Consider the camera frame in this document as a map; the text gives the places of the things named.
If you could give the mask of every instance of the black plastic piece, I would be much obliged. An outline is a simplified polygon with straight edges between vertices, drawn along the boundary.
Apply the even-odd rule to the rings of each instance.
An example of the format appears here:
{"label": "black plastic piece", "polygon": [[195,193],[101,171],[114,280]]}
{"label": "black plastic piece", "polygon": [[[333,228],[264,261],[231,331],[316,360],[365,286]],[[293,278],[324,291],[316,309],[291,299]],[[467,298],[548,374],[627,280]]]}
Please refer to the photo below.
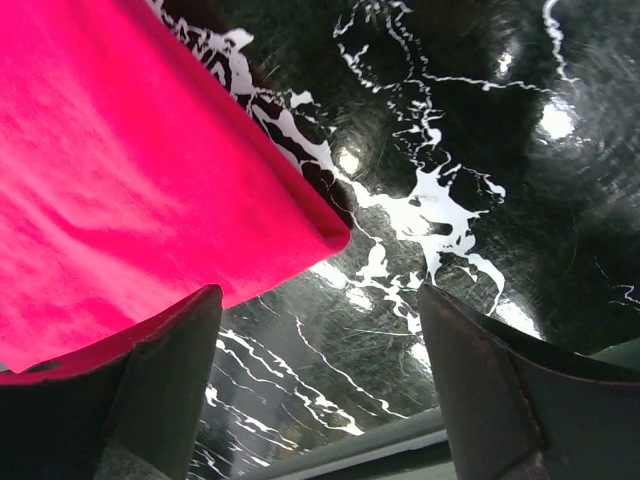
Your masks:
{"label": "black plastic piece", "polygon": [[640,478],[640,372],[563,351],[428,285],[420,311],[461,480]]}
{"label": "black plastic piece", "polygon": [[1,373],[0,479],[92,480],[108,443],[184,479],[220,305],[206,287],[54,369]]}

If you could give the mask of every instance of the black marble pattern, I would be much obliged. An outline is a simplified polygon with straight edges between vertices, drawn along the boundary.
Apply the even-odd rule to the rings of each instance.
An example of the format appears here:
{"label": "black marble pattern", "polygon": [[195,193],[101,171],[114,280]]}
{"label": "black marble pattern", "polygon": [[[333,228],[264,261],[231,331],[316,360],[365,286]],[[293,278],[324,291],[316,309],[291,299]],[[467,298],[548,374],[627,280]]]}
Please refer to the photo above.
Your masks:
{"label": "black marble pattern", "polygon": [[148,1],[353,225],[226,312],[190,478],[437,404],[425,280],[583,354],[640,336],[637,2]]}

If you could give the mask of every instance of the white streak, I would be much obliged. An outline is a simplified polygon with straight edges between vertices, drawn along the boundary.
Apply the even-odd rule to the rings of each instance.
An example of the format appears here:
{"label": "white streak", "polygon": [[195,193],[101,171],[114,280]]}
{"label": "white streak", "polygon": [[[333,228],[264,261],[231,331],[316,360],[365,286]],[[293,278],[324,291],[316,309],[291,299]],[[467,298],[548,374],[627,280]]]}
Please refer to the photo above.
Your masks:
{"label": "white streak", "polygon": [[218,467],[216,466],[216,461],[209,453],[209,450],[207,450],[206,448],[203,448],[199,453],[207,461],[207,466],[211,468],[214,472],[216,472],[218,475],[220,475],[220,478],[227,478],[225,475],[222,474],[220,470],[218,470]]}
{"label": "white streak", "polygon": [[216,341],[216,349],[217,349],[217,350],[221,350],[221,351],[225,352],[225,353],[226,353],[226,354],[228,354],[228,355],[231,355],[231,357],[232,357],[236,362],[238,362],[238,364],[240,365],[240,367],[241,367],[241,368],[242,368],[242,369],[247,373],[247,375],[249,375],[249,377],[250,377],[253,381],[258,382],[258,383],[269,383],[269,384],[273,385],[274,387],[276,387],[277,389],[282,390],[283,392],[289,393],[289,392],[287,392],[287,390],[285,390],[285,389],[284,389],[280,384],[278,384],[278,383],[276,383],[276,382],[272,382],[271,380],[266,380],[266,379],[264,379],[264,378],[258,378],[258,377],[256,377],[256,376],[251,372],[251,370],[249,369],[249,367],[247,367],[247,366],[244,364],[244,362],[243,362],[242,360],[240,360],[240,358],[238,357],[238,355],[236,354],[236,352],[234,352],[234,351],[233,351],[233,350],[231,350],[231,349],[228,349],[228,348],[227,348],[227,346],[225,345],[225,343],[224,343],[222,340],[218,339],[218,340]]}
{"label": "white streak", "polygon": [[276,316],[278,316],[278,317],[280,316],[280,315],[278,315],[278,313],[277,313],[275,310],[271,309],[271,308],[270,308],[266,303],[264,303],[264,301],[262,300],[262,298],[261,298],[261,297],[258,297],[258,302],[259,302],[259,303],[260,303],[260,305],[262,305],[262,306],[265,308],[265,310],[267,310],[268,312],[271,312],[271,313],[273,313],[274,315],[276,315]]}
{"label": "white streak", "polygon": [[242,337],[240,337],[239,335],[236,335],[233,330],[224,330],[224,329],[220,330],[218,332],[218,336],[219,337],[224,337],[224,338],[229,338],[229,339],[234,340],[236,343],[239,343],[241,346],[243,346],[244,348],[246,348],[249,351],[249,355],[251,355],[253,358],[255,358],[262,365],[264,365],[264,368],[266,368],[270,373],[273,373],[276,377],[284,378],[284,375],[281,372],[278,372],[276,370],[271,369],[271,367],[269,365],[267,365],[267,362],[265,362],[262,359],[262,357],[259,357],[259,356],[255,355],[254,348],[251,345],[249,345],[247,342],[245,342]]}
{"label": "white streak", "polygon": [[231,375],[229,375],[227,372],[225,372],[224,370],[222,370],[220,367],[218,367],[216,364],[213,365],[213,367],[220,372],[222,375],[224,375],[225,377],[227,377],[229,379],[229,381],[233,384],[233,386],[235,388],[239,388],[241,390],[248,390],[251,392],[251,395],[257,397],[260,399],[260,401],[262,402],[263,405],[267,404],[267,401],[261,397],[260,395],[258,395],[255,390],[253,390],[252,388],[247,387],[246,385],[240,385],[238,382],[236,382],[233,377]]}
{"label": "white streak", "polygon": [[[276,365],[278,365],[279,368],[283,369],[288,375],[291,375],[298,384],[300,384],[303,388],[310,390],[311,392],[313,392],[315,394],[315,399],[311,400],[308,396],[303,395],[299,389],[296,387],[294,388],[294,391],[292,393],[288,392],[284,387],[282,387],[281,385],[271,382],[269,380],[263,380],[263,379],[257,379],[251,372],[250,370],[246,367],[246,365],[238,358],[238,356],[235,354],[235,352],[233,352],[232,350],[228,350],[226,348],[226,345],[224,345],[224,343],[222,343],[222,345],[218,346],[218,348],[222,347],[222,350],[225,353],[230,354],[239,364],[240,366],[247,372],[247,374],[255,381],[258,381],[260,383],[272,383],[276,388],[278,388],[279,390],[282,390],[284,392],[287,392],[287,394],[289,395],[294,395],[298,398],[300,398],[303,401],[304,406],[307,408],[307,410],[309,411],[309,413],[318,421],[320,422],[325,428],[329,429],[329,430],[342,430],[344,432],[347,432],[351,435],[361,435],[364,432],[358,428],[356,426],[355,423],[355,419],[349,415],[345,410],[341,409],[338,405],[336,405],[335,403],[327,400],[327,398],[317,389],[311,387],[310,385],[307,385],[306,383],[304,383],[302,381],[302,379],[300,379],[300,377],[293,371],[293,369],[284,361],[284,359],[282,359],[281,357],[277,356],[275,353],[271,352],[269,349],[267,349],[264,345],[262,345],[260,342],[252,339],[252,338],[243,338],[238,334],[233,333],[232,335],[229,336],[229,338],[233,339],[233,340],[242,340],[242,342],[238,342],[239,345],[244,346],[247,345],[247,342],[252,342],[255,345],[261,347],[262,349],[265,350],[265,352],[267,354],[269,354],[274,360]],[[253,356],[254,358],[256,358],[256,356],[254,355],[255,350],[252,347],[251,350],[251,356]],[[312,406],[316,406],[316,407],[320,407],[322,410],[324,410],[324,412],[326,413],[330,413],[330,414],[335,414],[338,415],[340,417],[342,417],[344,420],[346,420],[346,425],[342,425],[342,426],[332,426],[329,425],[327,422],[325,422],[320,416],[318,416],[317,412],[315,411],[315,409]]]}
{"label": "white streak", "polygon": [[513,82],[509,82],[509,83],[495,83],[495,82],[490,82],[488,80],[480,80],[477,78],[469,78],[469,77],[439,77],[437,75],[430,75],[427,74],[425,75],[425,78],[428,78],[429,80],[433,80],[434,82],[464,82],[464,83],[468,83],[469,85],[479,85],[482,87],[482,90],[485,92],[488,92],[490,90],[495,89],[505,89],[505,88],[509,88],[509,87],[519,87],[522,88],[523,90],[535,90],[536,92],[540,92],[540,93],[552,93],[553,90],[550,90],[548,88],[540,88],[537,85],[533,85],[530,83],[524,83],[522,80],[516,80]]}
{"label": "white streak", "polygon": [[375,333],[377,335],[391,335],[394,337],[413,337],[414,336],[411,333],[380,332],[378,330],[363,330],[361,328],[350,328],[349,330],[353,330],[354,332],[362,332],[362,333]]}
{"label": "white streak", "polygon": [[364,388],[362,388],[361,386],[359,386],[358,384],[356,384],[356,382],[353,381],[353,379],[346,374],[345,372],[343,372],[342,370],[340,370],[339,368],[334,367],[331,363],[329,363],[329,361],[327,360],[327,357],[320,352],[318,349],[316,349],[315,347],[313,347],[309,341],[307,340],[307,338],[304,336],[304,334],[302,333],[302,322],[300,321],[300,319],[298,317],[296,317],[296,327],[298,329],[298,335],[300,336],[300,338],[302,339],[302,341],[305,343],[305,345],[307,347],[309,347],[311,350],[313,350],[314,352],[316,352],[320,358],[322,359],[322,361],[334,372],[339,373],[340,375],[342,375],[344,378],[347,379],[347,381],[351,384],[352,387],[354,387],[356,389],[357,392],[363,393],[365,394],[367,397],[369,397],[371,400],[375,400],[376,402],[380,402],[380,406],[382,408],[382,410],[384,410],[385,412],[387,412],[390,415],[399,417],[399,418],[407,418],[404,415],[400,415],[399,413],[396,412],[392,412],[391,410],[389,410],[389,402],[387,402],[386,400],[383,400],[381,398],[377,398],[374,397],[373,395],[371,395],[369,392],[367,392]]}
{"label": "white streak", "polygon": [[262,467],[268,467],[269,464],[267,462],[265,462],[264,460],[260,460],[258,457],[251,457],[251,460],[253,460],[254,462],[256,462],[258,465],[262,466]]}
{"label": "white streak", "polygon": [[622,288],[625,290],[624,299],[626,300],[626,302],[613,300],[611,303],[618,303],[620,305],[630,306],[634,310],[640,311],[640,300],[637,300],[631,296],[636,290],[635,285],[616,285],[613,288]]}
{"label": "white streak", "polygon": [[567,62],[564,59],[564,56],[561,53],[562,50],[562,40],[564,39],[564,33],[560,30],[560,22],[558,22],[555,18],[553,18],[553,8],[556,6],[559,0],[546,0],[544,5],[542,6],[542,18],[544,20],[544,24],[546,26],[547,34],[551,38],[551,42],[553,43],[553,56],[558,62],[558,67],[556,68],[556,72],[560,75],[560,78],[565,82],[576,82],[577,78],[569,78],[565,73],[564,69],[567,66]]}
{"label": "white streak", "polygon": [[[212,385],[208,385],[207,386],[207,389],[205,391],[205,398],[207,399],[207,403],[209,405],[211,405],[212,407],[222,407],[224,410],[226,410],[227,412],[231,413],[236,418],[236,425],[238,425],[240,428],[243,428],[244,430],[247,430],[247,431],[255,434],[257,437],[262,438],[263,440],[265,440],[265,441],[267,441],[269,443],[277,445],[280,448],[284,448],[285,450],[289,450],[289,451],[292,451],[292,452],[297,451],[298,444],[293,442],[293,441],[291,441],[291,440],[288,440],[288,439],[284,438],[282,435],[280,435],[278,430],[276,430],[274,428],[269,428],[266,425],[264,425],[262,422],[260,422],[259,420],[256,420],[255,418],[251,417],[250,415],[247,415],[246,413],[240,411],[239,409],[237,409],[233,405],[228,405],[228,404],[222,402],[218,398],[218,391]],[[273,434],[276,437],[279,437],[282,441],[279,442],[277,440],[274,440],[273,438],[269,438],[269,437],[265,437],[263,435],[260,435],[256,430],[254,430],[253,428],[249,427],[248,425],[253,425],[253,426],[257,427],[263,433]]]}

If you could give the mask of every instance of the dark curved surface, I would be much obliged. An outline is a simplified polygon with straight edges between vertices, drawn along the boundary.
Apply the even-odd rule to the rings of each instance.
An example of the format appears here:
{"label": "dark curved surface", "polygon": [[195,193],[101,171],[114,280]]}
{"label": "dark curved surface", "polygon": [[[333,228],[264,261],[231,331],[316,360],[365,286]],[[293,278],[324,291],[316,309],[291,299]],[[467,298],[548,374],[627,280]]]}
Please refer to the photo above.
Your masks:
{"label": "dark curved surface", "polygon": [[425,279],[570,351],[640,336],[637,2],[155,3],[354,223],[227,312],[193,478],[432,406]]}

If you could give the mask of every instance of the pink fabric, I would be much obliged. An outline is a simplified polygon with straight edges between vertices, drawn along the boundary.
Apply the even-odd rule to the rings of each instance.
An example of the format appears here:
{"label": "pink fabric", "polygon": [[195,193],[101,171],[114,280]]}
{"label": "pink fabric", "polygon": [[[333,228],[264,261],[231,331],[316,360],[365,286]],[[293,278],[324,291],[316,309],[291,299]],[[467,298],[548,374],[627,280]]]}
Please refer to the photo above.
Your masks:
{"label": "pink fabric", "polygon": [[0,2],[0,362],[205,284],[247,300],[348,229],[143,0]]}

